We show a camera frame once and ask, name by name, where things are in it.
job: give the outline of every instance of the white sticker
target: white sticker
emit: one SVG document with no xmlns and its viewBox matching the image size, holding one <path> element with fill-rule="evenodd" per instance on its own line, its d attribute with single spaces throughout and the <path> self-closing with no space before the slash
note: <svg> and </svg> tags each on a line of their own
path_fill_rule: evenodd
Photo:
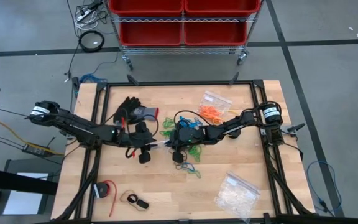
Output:
<svg viewBox="0 0 358 224">
<path fill-rule="evenodd" d="M 50 112 L 48 109 L 42 108 L 40 106 L 35 106 L 33 110 L 41 111 L 41 112 L 44 112 L 44 113 L 49 113 Z"/>
<path fill-rule="evenodd" d="M 267 114 L 265 114 L 265 118 L 268 118 L 268 117 L 273 116 L 273 115 L 280 115 L 280 112 L 274 111 L 274 112 L 267 113 Z"/>
<path fill-rule="evenodd" d="M 214 101 L 214 98 L 209 97 L 209 96 L 205 96 L 204 99 L 206 99 L 206 100 L 208 100 L 208 101 L 210 101 L 210 102 Z"/>
<path fill-rule="evenodd" d="M 266 110 L 264 110 L 264 114 L 267 114 L 269 112 L 272 112 L 272 111 L 277 111 L 277 108 L 267 108 Z"/>
<path fill-rule="evenodd" d="M 228 178 L 227 178 L 227 181 L 228 181 L 231 185 L 233 185 L 233 186 L 236 186 L 236 185 L 237 185 L 237 181 L 234 180 L 233 178 L 228 177 Z"/>
<path fill-rule="evenodd" d="M 44 113 L 41 113 L 41 112 L 38 112 L 38 111 L 31 111 L 30 115 L 40 115 L 40 114 L 44 114 Z"/>
</svg>

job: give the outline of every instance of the clear plastic bag with white items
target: clear plastic bag with white items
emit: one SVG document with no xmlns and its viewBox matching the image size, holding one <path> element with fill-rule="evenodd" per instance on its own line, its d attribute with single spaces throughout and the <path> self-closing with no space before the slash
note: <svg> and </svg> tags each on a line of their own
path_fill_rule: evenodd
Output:
<svg viewBox="0 0 358 224">
<path fill-rule="evenodd" d="M 201 99 L 200 106 L 198 108 L 198 112 L 200 112 L 201 106 L 213 106 L 218 111 L 222 113 L 226 113 L 229 111 L 233 102 L 224 97 L 219 96 L 218 94 L 212 93 L 210 91 L 205 91 L 203 98 Z"/>
<path fill-rule="evenodd" d="M 228 172 L 218 196 L 215 197 L 215 203 L 219 208 L 238 216 L 248 224 L 258 199 L 259 189 L 256 186 Z"/>
</svg>

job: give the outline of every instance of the black glove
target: black glove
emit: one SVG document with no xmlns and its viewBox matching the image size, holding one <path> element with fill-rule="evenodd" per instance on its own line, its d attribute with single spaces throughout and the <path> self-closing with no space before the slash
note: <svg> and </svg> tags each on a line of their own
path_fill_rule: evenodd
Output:
<svg viewBox="0 0 358 224">
<path fill-rule="evenodd" d="M 140 106 L 140 101 L 138 98 L 127 97 L 123 103 L 118 107 L 116 113 L 114 114 L 113 121 L 114 124 L 121 124 L 121 118 L 124 118 L 126 122 L 129 122 L 132 119 L 136 119 L 136 115 L 133 115 L 132 112 Z"/>
</svg>

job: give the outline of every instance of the yellow cable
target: yellow cable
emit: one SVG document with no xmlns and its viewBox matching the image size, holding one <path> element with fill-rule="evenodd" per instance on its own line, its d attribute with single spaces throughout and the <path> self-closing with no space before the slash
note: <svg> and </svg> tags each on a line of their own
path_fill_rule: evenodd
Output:
<svg viewBox="0 0 358 224">
<path fill-rule="evenodd" d="M 46 148 L 46 147 L 38 146 L 38 145 L 32 144 L 31 142 L 25 141 L 25 140 L 22 139 L 20 136 L 18 136 L 18 135 L 16 134 L 16 132 L 13 131 L 8 125 L 6 125 L 6 124 L 4 124 L 4 123 L 2 123 L 2 122 L 0 122 L 0 125 L 4 126 L 6 129 L 8 129 L 18 140 L 22 141 L 24 144 L 28 144 L 29 146 L 32 146 L 32 147 L 34 147 L 34 148 L 36 148 L 36 149 L 42 149 L 42 150 L 45 150 L 45 151 L 47 151 L 47 152 L 51 152 L 51 153 L 53 153 L 53 154 L 55 154 L 55 155 L 64 156 L 63 153 L 55 152 L 55 151 L 50 150 L 50 149 L 48 149 L 48 148 Z"/>
</svg>

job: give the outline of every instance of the metal cart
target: metal cart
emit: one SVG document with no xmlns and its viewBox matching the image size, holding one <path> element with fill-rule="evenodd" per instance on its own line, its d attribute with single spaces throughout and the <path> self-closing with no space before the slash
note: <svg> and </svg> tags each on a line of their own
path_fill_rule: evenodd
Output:
<svg viewBox="0 0 358 224">
<path fill-rule="evenodd" d="M 182 17 L 118 17 L 109 10 L 108 0 L 103 0 L 106 6 L 109 18 L 111 20 L 114 34 L 118 40 L 119 48 L 122 53 L 122 59 L 127 64 L 129 70 L 133 70 L 133 64 L 128 55 L 238 55 L 237 65 L 242 65 L 249 55 L 247 44 L 254 30 L 259 14 L 264 5 L 264 0 L 260 0 L 260 8 L 252 17 L 186 17 L 182 13 Z M 128 47 L 121 45 L 120 36 L 117 31 L 116 22 L 251 22 L 252 25 L 247 34 L 247 40 L 244 45 L 240 46 L 188 46 L 182 44 L 179 47 Z"/>
</svg>

